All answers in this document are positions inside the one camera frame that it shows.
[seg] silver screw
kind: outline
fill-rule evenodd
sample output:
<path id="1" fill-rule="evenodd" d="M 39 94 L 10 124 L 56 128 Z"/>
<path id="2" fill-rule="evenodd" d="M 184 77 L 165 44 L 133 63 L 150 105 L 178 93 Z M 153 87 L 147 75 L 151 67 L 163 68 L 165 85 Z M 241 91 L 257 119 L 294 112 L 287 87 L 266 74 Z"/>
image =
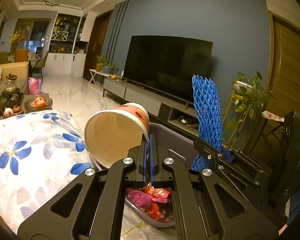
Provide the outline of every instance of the silver screw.
<path id="1" fill-rule="evenodd" d="M 123 163 L 124 164 L 130 164 L 130 163 L 133 163 L 133 159 L 130 158 L 130 157 L 126 157 L 123 159 Z"/>
<path id="2" fill-rule="evenodd" d="M 85 170 L 84 174 L 86 174 L 87 176 L 91 176 L 95 173 L 96 171 L 93 168 L 88 168 Z"/>
<path id="3" fill-rule="evenodd" d="M 173 164 L 174 163 L 174 159 L 172 159 L 172 158 L 165 158 L 164 159 L 164 163 L 165 164 Z"/>
<path id="4" fill-rule="evenodd" d="M 202 170 L 202 174 L 204 176 L 210 176 L 212 174 L 212 170 L 210 170 L 210 169 L 203 169 Z"/>

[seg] black tv screen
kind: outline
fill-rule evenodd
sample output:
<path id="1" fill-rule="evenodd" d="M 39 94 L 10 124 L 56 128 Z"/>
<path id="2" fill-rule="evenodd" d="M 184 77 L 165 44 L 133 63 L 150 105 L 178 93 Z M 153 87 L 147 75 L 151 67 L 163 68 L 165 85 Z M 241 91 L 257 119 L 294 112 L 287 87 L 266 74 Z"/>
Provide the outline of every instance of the black tv screen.
<path id="1" fill-rule="evenodd" d="M 132 36 L 123 77 L 193 103 L 192 76 L 206 76 L 212 42 Z"/>

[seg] orange paper cup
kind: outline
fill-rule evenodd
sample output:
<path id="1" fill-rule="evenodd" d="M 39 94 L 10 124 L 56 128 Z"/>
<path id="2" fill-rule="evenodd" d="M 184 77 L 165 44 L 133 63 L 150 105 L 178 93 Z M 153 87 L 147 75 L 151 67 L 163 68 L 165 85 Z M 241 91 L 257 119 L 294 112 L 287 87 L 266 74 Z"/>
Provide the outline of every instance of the orange paper cup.
<path id="1" fill-rule="evenodd" d="M 106 168 L 128 156 L 130 148 L 141 144 L 144 134 L 148 145 L 149 115 L 139 104 L 128 103 L 95 113 L 84 128 L 88 151 Z"/>

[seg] tv cabinet drawer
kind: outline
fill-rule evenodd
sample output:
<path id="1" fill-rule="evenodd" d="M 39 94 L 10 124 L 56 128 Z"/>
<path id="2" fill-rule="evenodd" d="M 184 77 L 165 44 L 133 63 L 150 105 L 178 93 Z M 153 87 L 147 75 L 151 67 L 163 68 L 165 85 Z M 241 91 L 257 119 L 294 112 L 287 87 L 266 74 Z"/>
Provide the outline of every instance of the tv cabinet drawer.
<path id="1" fill-rule="evenodd" d="M 127 88 L 125 100 L 142 105 L 150 114 L 158 116 L 161 103 Z"/>
<path id="2" fill-rule="evenodd" d="M 116 84 L 113 81 L 105 79 L 103 88 L 110 91 L 111 93 L 114 93 L 115 95 L 117 95 L 121 98 L 124 98 L 124 93 L 126 90 L 126 88 L 124 86 L 121 86 L 119 84 Z"/>

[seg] floral bedding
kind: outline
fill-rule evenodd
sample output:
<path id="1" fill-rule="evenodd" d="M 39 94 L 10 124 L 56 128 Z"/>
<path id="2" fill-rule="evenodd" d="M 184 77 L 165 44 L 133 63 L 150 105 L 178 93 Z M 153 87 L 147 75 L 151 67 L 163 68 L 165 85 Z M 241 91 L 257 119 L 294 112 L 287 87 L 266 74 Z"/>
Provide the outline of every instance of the floral bedding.
<path id="1" fill-rule="evenodd" d="M 0 120 L 0 215 L 20 224 L 91 167 L 73 117 L 47 110 Z"/>

